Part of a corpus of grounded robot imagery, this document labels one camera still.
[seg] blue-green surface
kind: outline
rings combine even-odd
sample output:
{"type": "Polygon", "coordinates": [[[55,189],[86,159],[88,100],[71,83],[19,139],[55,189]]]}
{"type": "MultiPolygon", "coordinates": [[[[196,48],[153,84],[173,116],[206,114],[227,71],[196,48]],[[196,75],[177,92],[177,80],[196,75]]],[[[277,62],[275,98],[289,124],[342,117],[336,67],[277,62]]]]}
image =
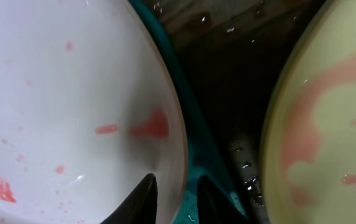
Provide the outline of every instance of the blue-green surface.
{"type": "Polygon", "coordinates": [[[196,204],[197,180],[204,174],[213,179],[236,208],[246,215],[167,34],[141,0],[130,0],[130,3],[152,35],[166,63],[177,90],[185,120],[189,148],[189,173],[184,201],[174,224],[199,222],[196,204]]]}

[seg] cream plate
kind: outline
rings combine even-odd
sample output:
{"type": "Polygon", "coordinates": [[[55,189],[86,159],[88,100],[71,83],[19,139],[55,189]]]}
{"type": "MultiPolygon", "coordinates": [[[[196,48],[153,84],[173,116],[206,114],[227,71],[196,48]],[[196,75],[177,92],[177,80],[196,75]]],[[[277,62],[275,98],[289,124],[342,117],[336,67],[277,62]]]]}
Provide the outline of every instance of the cream plate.
{"type": "Polygon", "coordinates": [[[356,223],[356,1],[329,1],[282,73],[266,125],[274,224],[356,223]]]}
{"type": "Polygon", "coordinates": [[[100,223],[147,173],[186,178],[175,89],[124,1],[0,0],[0,223],[100,223]]]}

